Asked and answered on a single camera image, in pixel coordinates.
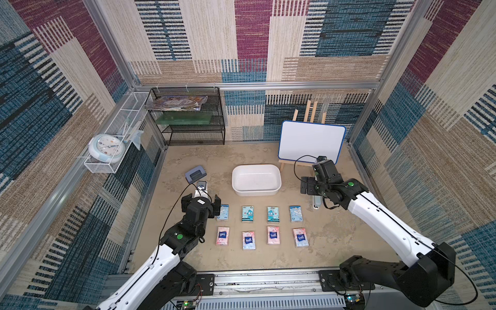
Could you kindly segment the blue grey hole punch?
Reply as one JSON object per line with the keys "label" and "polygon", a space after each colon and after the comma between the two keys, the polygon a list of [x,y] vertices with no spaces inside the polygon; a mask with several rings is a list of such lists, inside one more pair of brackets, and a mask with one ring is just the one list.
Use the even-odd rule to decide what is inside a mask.
{"label": "blue grey hole punch", "polygon": [[207,175],[205,169],[199,165],[185,173],[185,179],[188,184],[196,183]]}

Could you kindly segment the pink white tissue pack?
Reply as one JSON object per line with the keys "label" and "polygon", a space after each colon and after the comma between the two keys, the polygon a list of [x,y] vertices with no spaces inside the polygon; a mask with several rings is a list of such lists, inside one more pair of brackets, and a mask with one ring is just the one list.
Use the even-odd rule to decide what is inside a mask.
{"label": "pink white tissue pack", "polygon": [[267,227],[267,243],[269,245],[280,245],[280,227]]}

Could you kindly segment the pink blue tissue pack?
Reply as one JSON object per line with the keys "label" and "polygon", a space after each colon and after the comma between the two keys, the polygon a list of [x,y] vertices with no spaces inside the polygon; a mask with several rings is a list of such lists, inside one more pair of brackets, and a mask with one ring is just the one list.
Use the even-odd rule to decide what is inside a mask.
{"label": "pink blue tissue pack", "polygon": [[297,247],[308,247],[309,241],[307,238],[307,232],[305,228],[296,228],[293,229],[293,236],[295,245]]}
{"label": "pink blue tissue pack", "polygon": [[243,250],[255,250],[256,241],[254,231],[245,231],[242,233],[242,248]]}

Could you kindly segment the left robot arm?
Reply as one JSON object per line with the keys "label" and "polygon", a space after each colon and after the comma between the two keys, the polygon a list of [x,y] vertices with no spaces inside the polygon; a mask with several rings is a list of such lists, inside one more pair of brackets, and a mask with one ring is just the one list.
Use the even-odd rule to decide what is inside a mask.
{"label": "left robot arm", "polygon": [[161,309],[173,298],[199,292],[197,270],[183,259],[205,242],[207,221],[220,214],[222,200],[203,193],[181,198],[183,218],[159,239],[149,259],[95,309]]}

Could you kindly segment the teal cartoon tissue pack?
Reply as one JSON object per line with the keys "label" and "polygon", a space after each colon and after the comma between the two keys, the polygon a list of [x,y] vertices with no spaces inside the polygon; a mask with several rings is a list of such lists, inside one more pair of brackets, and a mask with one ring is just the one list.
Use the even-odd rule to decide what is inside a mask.
{"label": "teal cartoon tissue pack", "polygon": [[243,206],[242,207],[242,222],[253,222],[254,220],[254,207],[253,206]]}
{"label": "teal cartoon tissue pack", "polygon": [[279,223],[280,222],[279,207],[269,206],[267,208],[267,222],[268,223]]}

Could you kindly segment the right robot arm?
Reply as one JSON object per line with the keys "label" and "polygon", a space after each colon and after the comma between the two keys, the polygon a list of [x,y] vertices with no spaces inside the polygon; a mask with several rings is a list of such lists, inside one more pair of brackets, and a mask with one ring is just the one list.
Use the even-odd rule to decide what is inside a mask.
{"label": "right robot arm", "polygon": [[456,253],[436,244],[403,222],[356,179],[343,180],[332,160],[316,158],[315,175],[301,178],[301,193],[320,196],[374,230],[400,258],[399,262],[368,260],[354,255],[339,265],[340,286],[378,284],[396,289],[420,307],[427,307],[455,281]]}

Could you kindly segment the blue elephant tissue pack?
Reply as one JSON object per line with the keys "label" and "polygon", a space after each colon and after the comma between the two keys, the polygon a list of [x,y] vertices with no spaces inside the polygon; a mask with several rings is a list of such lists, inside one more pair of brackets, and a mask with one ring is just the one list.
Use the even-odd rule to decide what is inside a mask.
{"label": "blue elephant tissue pack", "polygon": [[216,216],[218,221],[227,221],[229,219],[229,206],[221,205],[220,206],[220,214]]}

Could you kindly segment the blue framed whiteboard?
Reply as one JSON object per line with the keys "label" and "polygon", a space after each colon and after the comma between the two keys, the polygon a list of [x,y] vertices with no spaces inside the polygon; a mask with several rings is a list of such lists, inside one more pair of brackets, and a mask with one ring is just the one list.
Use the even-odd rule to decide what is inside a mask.
{"label": "blue framed whiteboard", "polygon": [[284,121],[278,158],[314,163],[313,157],[325,156],[336,164],[345,136],[346,128],[341,125]]}

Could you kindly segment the white round clock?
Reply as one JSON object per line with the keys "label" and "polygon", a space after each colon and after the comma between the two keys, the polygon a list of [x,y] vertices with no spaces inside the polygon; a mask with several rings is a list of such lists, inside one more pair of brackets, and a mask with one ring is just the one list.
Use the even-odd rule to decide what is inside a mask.
{"label": "white round clock", "polygon": [[90,140],[88,150],[93,158],[106,164],[115,164],[125,154],[125,144],[115,136],[99,134]]}

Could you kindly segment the white plastic storage box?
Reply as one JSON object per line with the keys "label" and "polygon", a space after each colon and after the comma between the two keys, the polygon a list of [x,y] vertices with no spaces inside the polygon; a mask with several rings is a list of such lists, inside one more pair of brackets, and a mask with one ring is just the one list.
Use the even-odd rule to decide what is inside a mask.
{"label": "white plastic storage box", "polygon": [[281,187],[280,169],[275,165],[239,165],[233,169],[232,188],[239,196],[272,196]]}

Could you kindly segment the green board on shelf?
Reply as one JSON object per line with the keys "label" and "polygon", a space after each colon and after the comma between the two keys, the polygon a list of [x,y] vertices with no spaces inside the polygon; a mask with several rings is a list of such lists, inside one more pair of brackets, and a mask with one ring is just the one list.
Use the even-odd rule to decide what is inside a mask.
{"label": "green board on shelf", "polygon": [[208,125],[212,115],[201,112],[164,112],[157,120],[158,125]]}

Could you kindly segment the blue striped tissue pack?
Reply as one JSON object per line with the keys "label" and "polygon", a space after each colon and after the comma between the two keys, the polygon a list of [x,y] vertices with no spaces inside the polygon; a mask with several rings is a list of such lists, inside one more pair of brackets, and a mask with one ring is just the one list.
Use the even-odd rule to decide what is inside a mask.
{"label": "blue striped tissue pack", "polygon": [[290,206],[289,212],[292,223],[303,222],[304,219],[301,206]]}

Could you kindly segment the colourful magazine on shelf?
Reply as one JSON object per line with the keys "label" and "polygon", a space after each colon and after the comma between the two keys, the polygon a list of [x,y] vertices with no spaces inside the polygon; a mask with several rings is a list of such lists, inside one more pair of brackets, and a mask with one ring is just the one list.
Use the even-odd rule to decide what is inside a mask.
{"label": "colourful magazine on shelf", "polygon": [[162,96],[146,103],[147,110],[155,111],[200,111],[208,96]]}

